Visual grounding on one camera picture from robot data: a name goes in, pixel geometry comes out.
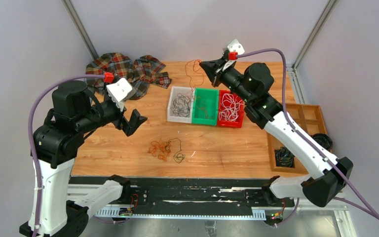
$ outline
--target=green plastic bin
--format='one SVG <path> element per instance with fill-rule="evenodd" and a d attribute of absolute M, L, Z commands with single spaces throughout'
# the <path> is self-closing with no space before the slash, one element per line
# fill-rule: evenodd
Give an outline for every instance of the green plastic bin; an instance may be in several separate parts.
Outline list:
<path fill-rule="evenodd" d="M 192 123 L 215 126 L 219 113 L 219 91 L 196 88 L 192 105 Z"/>

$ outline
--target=metal pole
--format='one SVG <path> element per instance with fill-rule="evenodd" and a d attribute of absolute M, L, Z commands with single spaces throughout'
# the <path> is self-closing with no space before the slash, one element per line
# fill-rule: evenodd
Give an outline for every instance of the metal pole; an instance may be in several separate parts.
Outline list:
<path fill-rule="evenodd" d="M 313 27 L 313 30 L 311 31 L 310 35 L 308 36 L 306 42 L 303 45 L 303 48 L 300 50 L 300 53 L 298 54 L 296 60 L 293 63 L 293 70 L 294 72 L 297 70 L 299 65 L 302 63 L 307 51 L 310 49 L 311 45 L 313 44 L 316 36 L 319 34 L 320 30 L 322 29 L 323 25 L 325 24 L 326 20 L 328 19 L 328 16 L 334 9 L 335 4 L 338 2 L 338 0 L 329 0 L 326 4 L 325 8 L 322 11 L 322 14 L 320 15 L 319 19 L 317 20 L 316 24 Z"/>
<path fill-rule="evenodd" d="M 85 43 L 85 46 L 88 48 L 89 53 L 91 54 L 93 59 L 98 58 L 97 50 L 95 49 L 94 45 L 91 42 L 91 39 L 89 38 L 88 33 L 86 32 L 79 15 L 77 14 L 75 7 L 73 6 L 73 3 L 71 0 L 62 0 L 63 5 L 65 5 L 66 11 L 71 16 L 73 23 L 75 24 L 77 31 L 79 31 L 80 36 L 82 37 L 83 42 Z"/>

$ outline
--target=white plastic bin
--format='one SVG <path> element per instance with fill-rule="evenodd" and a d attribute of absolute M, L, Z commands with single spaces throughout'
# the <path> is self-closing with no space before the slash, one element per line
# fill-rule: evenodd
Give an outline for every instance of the white plastic bin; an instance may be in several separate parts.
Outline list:
<path fill-rule="evenodd" d="M 180 113 L 178 116 L 177 113 L 173 112 L 173 109 L 176 109 L 176 105 L 173 105 L 173 103 L 175 99 L 178 98 L 179 94 L 189 97 L 190 103 L 189 103 L 189 113 Z M 190 87 L 173 86 L 171 90 L 171 95 L 169 96 L 169 103 L 168 103 L 168 111 L 167 111 L 168 122 L 191 123 L 192 122 L 192 104 L 193 104 L 192 98 L 193 98 L 193 92 Z"/>

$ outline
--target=metal floor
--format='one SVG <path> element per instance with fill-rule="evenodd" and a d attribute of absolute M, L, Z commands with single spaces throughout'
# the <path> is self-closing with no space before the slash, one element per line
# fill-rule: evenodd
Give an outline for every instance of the metal floor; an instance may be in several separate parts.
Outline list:
<path fill-rule="evenodd" d="M 284 211 L 288 216 L 291 210 Z M 330 210 L 303 210 L 274 229 L 263 221 L 132 219 L 121 225 L 90 220 L 81 237 L 341 237 Z"/>

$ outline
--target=red clip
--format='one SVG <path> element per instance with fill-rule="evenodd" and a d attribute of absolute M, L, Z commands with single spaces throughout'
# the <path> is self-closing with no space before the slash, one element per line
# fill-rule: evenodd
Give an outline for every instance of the red clip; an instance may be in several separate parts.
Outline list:
<path fill-rule="evenodd" d="M 104 73 L 104 82 L 112 83 L 114 81 L 114 75 L 112 73 Z"/>
<path fill-rule="evenodd" d="M 229 57 L 229 60 L 236 60 L 237 52 L 230 52 L 228 57 Z"/>

